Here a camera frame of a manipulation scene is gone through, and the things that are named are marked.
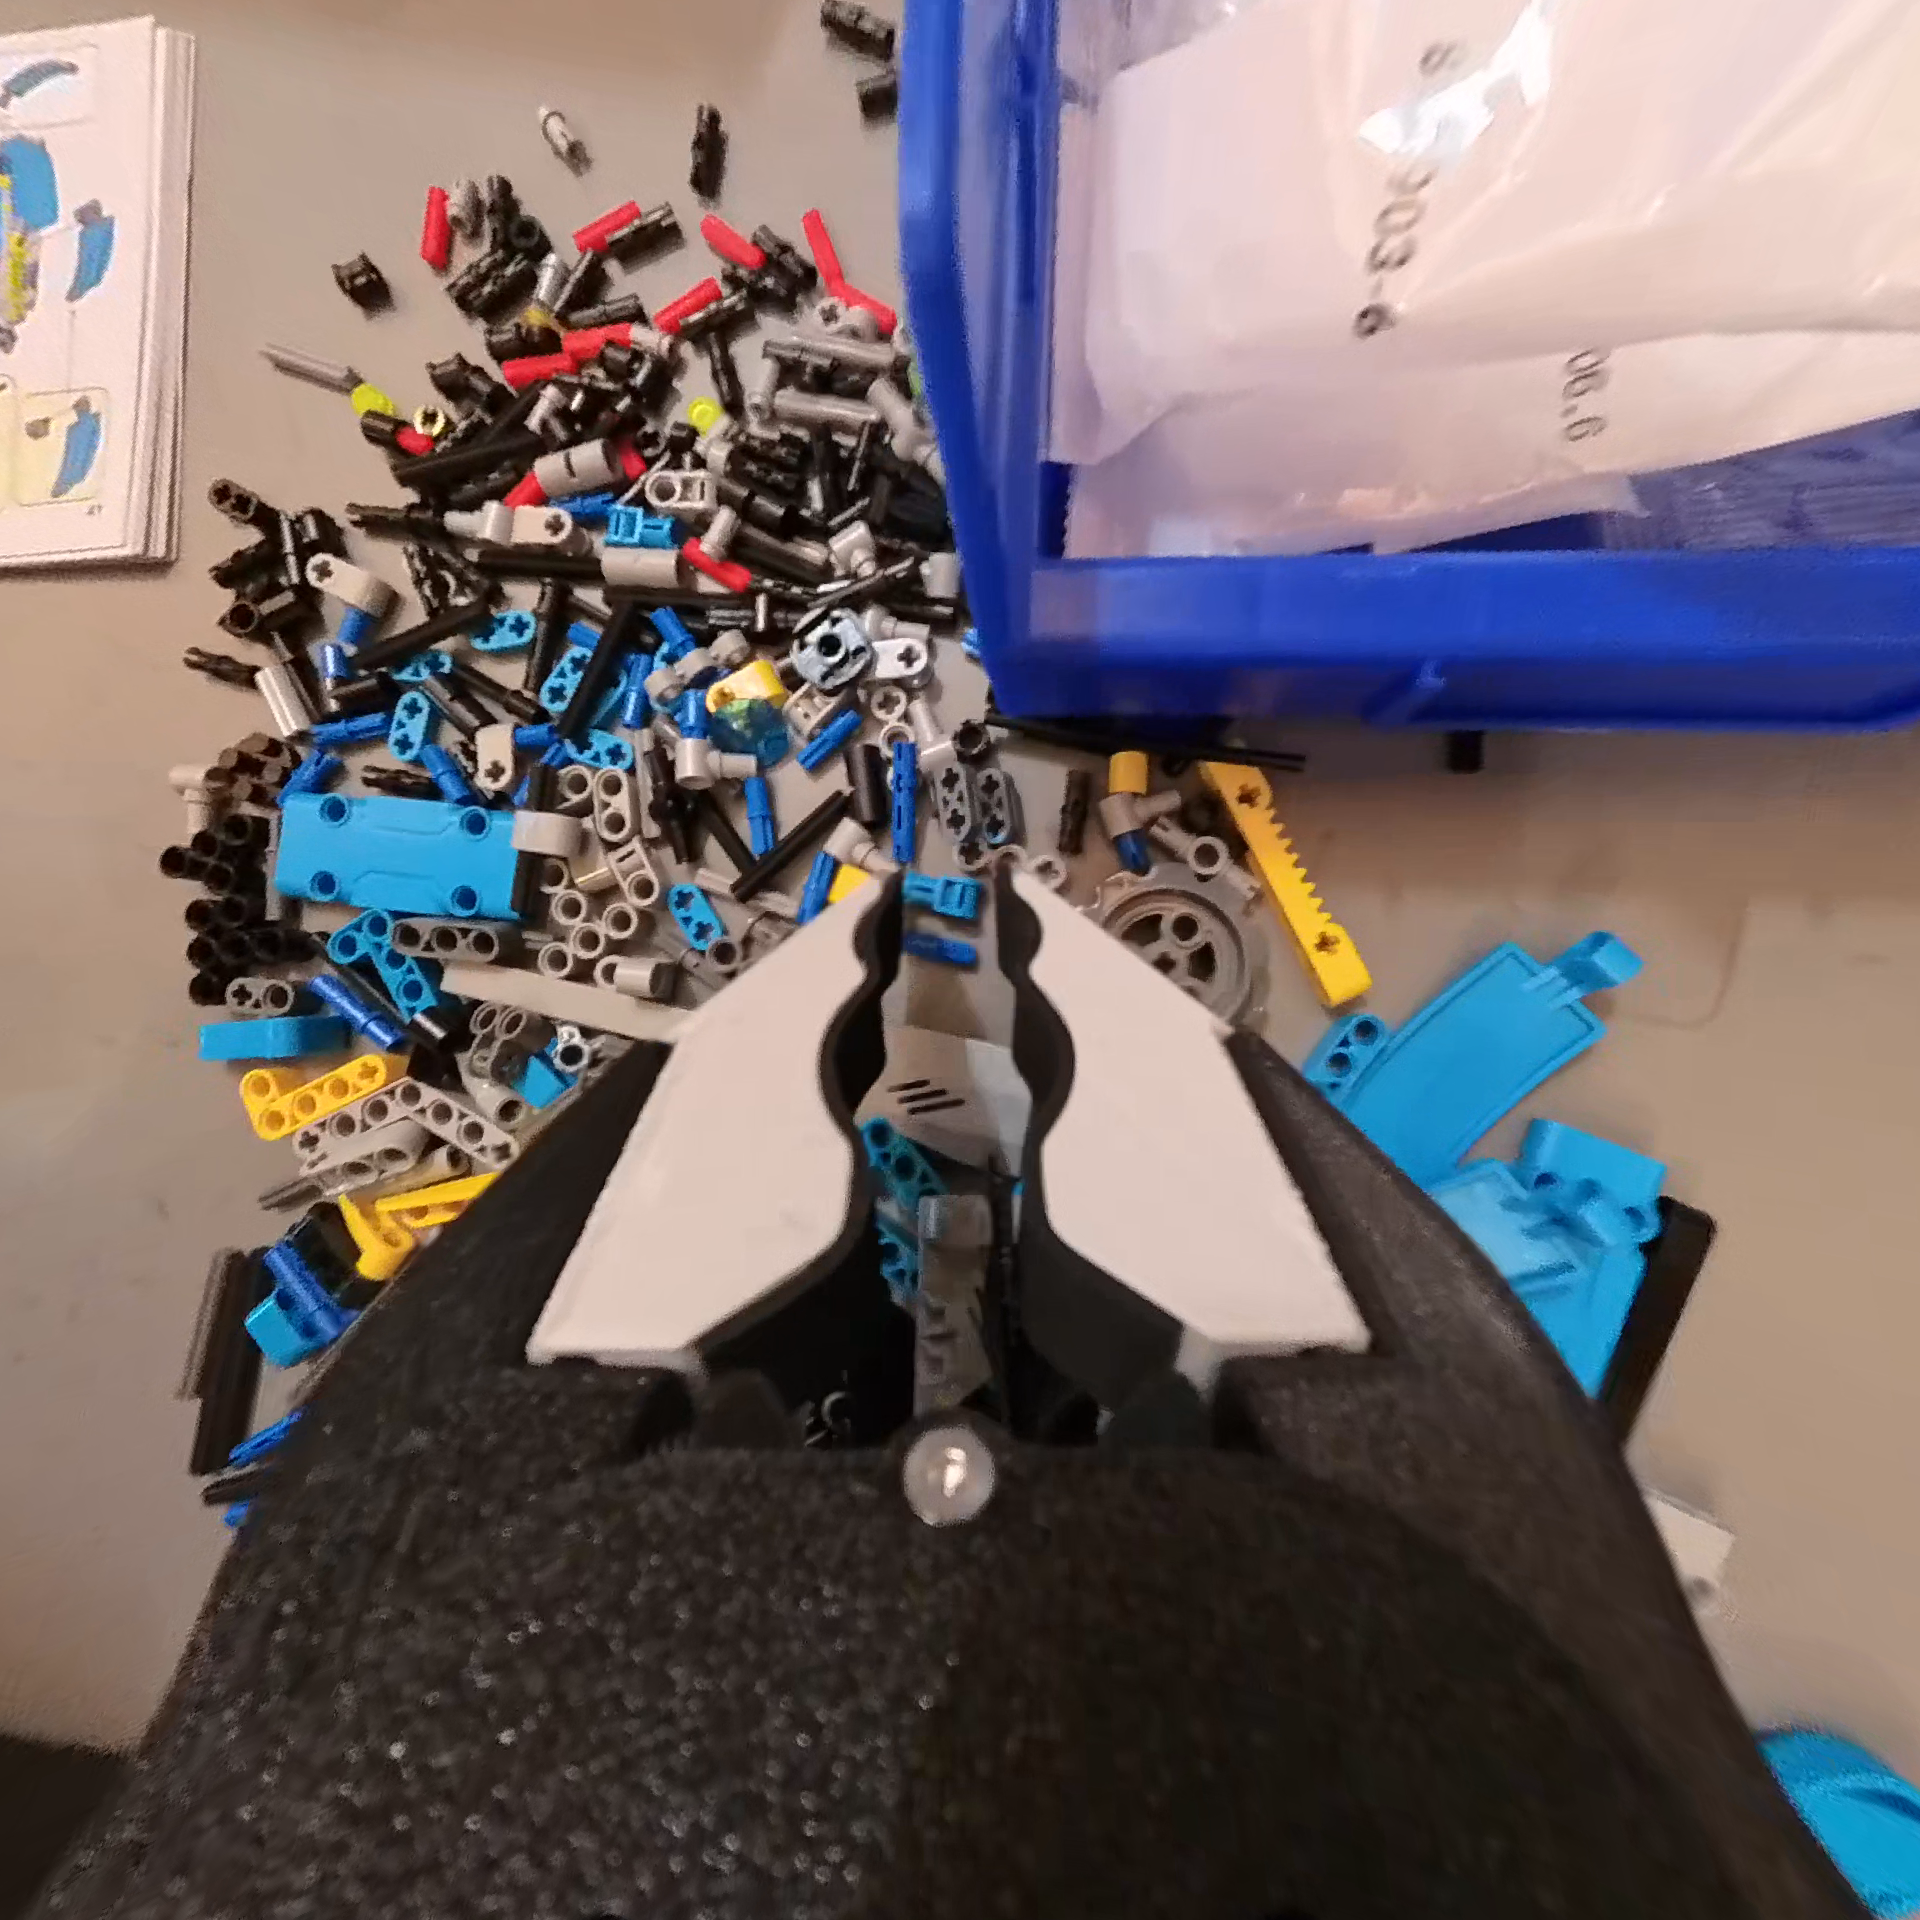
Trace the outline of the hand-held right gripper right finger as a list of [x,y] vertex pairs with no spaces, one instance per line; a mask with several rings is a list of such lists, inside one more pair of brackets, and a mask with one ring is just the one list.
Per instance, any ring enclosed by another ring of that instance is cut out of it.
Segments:
[[1370,1328],[1259,1114],[1249,1040],[1043,882],[998,877],[1030,1093],[1026,1328],[1046,1358],[1366,1353]]

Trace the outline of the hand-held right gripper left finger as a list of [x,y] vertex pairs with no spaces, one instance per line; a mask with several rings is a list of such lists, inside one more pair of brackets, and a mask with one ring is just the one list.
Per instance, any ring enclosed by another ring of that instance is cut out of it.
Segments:
[[883,1060],[902,877],[684,1022],[528,1338],[528,1363],[711,1369],[857,1249],[855,1106]]

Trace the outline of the pile of toy brick pieces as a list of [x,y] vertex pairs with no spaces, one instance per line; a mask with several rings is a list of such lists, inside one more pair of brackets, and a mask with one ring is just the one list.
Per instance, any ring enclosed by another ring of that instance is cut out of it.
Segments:
[[278,648],[273,734],[218,758],[187,842],[202,1057],[246,1065],[263,1140],[299,1157],[263,1197],[274,1243],[209,1270],[183,1395],[187,1469],[235,1524],[294,1418],[256,1428],[263,1365],[298,1369],[514,1163],[630,1040],[680,1017],[681,973],[756,953],[905,868],[912,915],[974,925],[988,874],[1065,885],[1089,824],[1118,860],[1092,918],[1227,1022],[1259,992],[1241,924],[1270,901],[1329,1005],[1367,994],[1276,806],[1299,755],[1210,756],[1180,723],[985,716],[939,731],[936,640],[976,654],[920,371],[897,323],[848,299],[818,210],[705,237],[718,276],[649,321],[601,297],[608,262],[681,240],[625,204],[554,260],[504,177],[428,195],[424,259],[488,352],[428,371],[417,421],[359,398],[409,482],[351,508],[402,542],[424,640],[379,638],[394,594],[324,512],[218,482],[254,533],[214,580],[224,632]]

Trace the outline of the instruction booklet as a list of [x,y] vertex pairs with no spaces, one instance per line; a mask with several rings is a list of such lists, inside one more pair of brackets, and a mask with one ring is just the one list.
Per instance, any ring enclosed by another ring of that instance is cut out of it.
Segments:
[[177,556],[198,49],[3,40],[3,572]]

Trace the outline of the blue plastic bin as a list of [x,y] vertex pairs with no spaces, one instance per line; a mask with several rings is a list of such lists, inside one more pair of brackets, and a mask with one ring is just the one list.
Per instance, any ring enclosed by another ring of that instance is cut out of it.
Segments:
[[1374,730],[1916,725],[1916,547],[1609,550],[1554,518],[1407,558],[1065,560],[1059,146],[1092,5],[907,5],[904,299],[984,665],[1033,717]]

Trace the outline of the clear plastic bags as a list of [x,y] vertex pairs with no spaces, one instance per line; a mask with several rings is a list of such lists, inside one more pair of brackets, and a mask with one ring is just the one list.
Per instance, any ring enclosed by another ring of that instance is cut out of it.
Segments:
[[1916,5],[1064,5],[1059,57],[1072,560],[1636,512],[1916,413]]

